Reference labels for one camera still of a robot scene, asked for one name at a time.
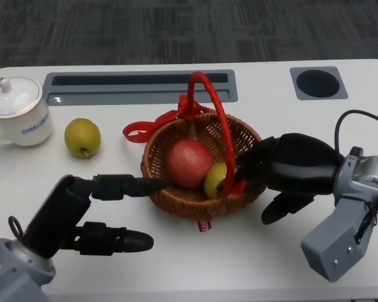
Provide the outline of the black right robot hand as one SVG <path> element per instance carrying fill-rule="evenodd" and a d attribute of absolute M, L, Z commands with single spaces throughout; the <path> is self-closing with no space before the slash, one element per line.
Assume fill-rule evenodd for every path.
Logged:
<path fill-rule="evenodd" d="M 247 191 L 265 185 L 279 192 L 261 214 L 263 224 L 269 225 L 300 211 L 317 195 L 332 194 L 343 160 L 317 138 L 287 133 L 266 138 L 238 155 L 234 180 L 246 181 Z"/>

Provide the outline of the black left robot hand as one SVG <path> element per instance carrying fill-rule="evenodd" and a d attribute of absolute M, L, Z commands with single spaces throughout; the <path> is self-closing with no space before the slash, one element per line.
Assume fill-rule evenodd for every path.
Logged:
<path fill-rule="evenodd" d="M 98 174 L 92 179 L 64 176 L 53 188 L 21 236 L 22 244 L 49 259 L 60 249 L 82 255 L 111 256 L 152 249 L 153 238 L 125 227 L 111 228 L 105 223 L 87 221 L 78 226 L 92 199 L 121 200 L 152 196 L 167 188 L 168 181 L 134 177 L 130 174 Z"/>

